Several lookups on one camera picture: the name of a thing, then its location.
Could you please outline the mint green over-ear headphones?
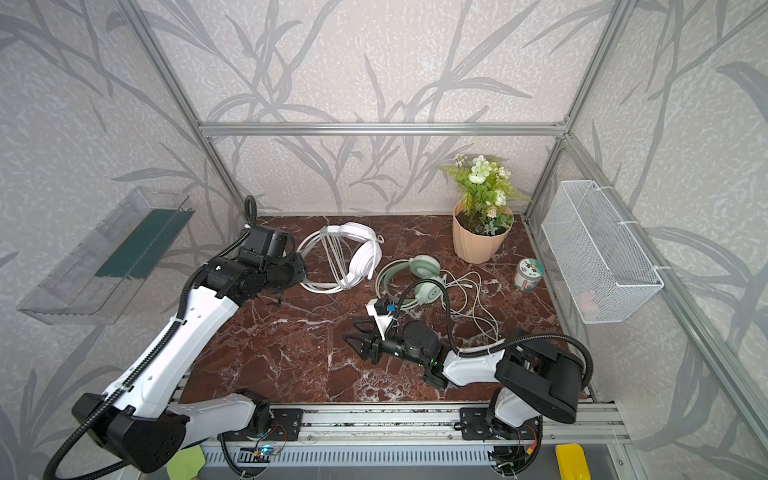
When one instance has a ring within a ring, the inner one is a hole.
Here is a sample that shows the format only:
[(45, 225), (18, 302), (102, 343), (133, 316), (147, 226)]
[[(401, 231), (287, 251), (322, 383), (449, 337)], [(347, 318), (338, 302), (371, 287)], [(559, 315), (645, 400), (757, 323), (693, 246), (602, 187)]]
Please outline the mint green over-ear headphones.
[(437, 259), (429, 255), (416, 255), (408, 259), (398, 259), (385, 265), (376, 276), (375, 293), (378, 298), (387, 298), (393, 303), (398, 297), (390, 291), (394, 277), (407, 271), (415, 280), (424, 280), (413, 288), (413, 297), (403, 301), (404, 311), (431, 304), (443, 297), (446, 276), (441, 275), (441, 266)]

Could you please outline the white over-ear headphones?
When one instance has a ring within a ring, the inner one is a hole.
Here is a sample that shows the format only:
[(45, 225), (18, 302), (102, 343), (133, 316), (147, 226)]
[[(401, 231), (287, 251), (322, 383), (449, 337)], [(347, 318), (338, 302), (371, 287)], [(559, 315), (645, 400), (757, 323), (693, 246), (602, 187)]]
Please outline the white over-ear headphones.
[[(344, 256), (344, 240), (358, 243), (349, 260)], [(330, 295), (348, 291), (363, 280), (372, 280), (382, 259), (382, 243), (383, 238), (372, 228), (357, 222), (322, 227), (299, 244), (298, 253), (306, 257), (316, 245), (321, 245), (334, 282), (314, 282), (306, 277), (300, 285), (311, 293)]]

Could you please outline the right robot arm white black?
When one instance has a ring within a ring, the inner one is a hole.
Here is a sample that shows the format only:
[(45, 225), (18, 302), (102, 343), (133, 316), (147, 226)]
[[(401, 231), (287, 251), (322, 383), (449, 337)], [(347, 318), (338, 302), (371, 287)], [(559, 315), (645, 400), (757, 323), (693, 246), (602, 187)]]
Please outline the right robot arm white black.
[(356, 322), (356, 333), (344, 341), (364, 361), (385, 355), (422, 367), (422, 379), (437, 390), (472, 384), (494, 384), (485, 418), (475, 436), (508, 438), (536, 417), (572, 424), (581, 392), (590, 383), (594, 360), (578, 339), (562, 334), (514, 336), (489, 345), (460, 348), (453, 337), (442, 343), (422, 321), (399, 327), (405, 299), (370, 301), (368, 319)]

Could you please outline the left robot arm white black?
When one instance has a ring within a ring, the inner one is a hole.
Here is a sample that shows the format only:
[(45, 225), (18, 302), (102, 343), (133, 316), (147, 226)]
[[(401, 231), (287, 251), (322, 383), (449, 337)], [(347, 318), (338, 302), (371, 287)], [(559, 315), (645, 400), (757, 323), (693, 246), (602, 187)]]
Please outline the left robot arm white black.
[(79, 425), (52, 455), (44, 478), (57, 478), (65, 456), (84, 435), (119, 459), (86, 475), (98, 479), (126, 466), (152, 473), (178, 451), (210, 437), (267, 429), (269, 401), (255, 392), (192, 404), (171, 399), (202, 349), (244, 303), (262, 292), (281, 293), (306, 277), (300, 254), (285, 251), (292, 236), (257, 224), (253, 196), (244, 201), (244, 215), (243, 234), (193, 272), (176, 315), (143, 354), (103, 393), (84, 394), (75, 403)]

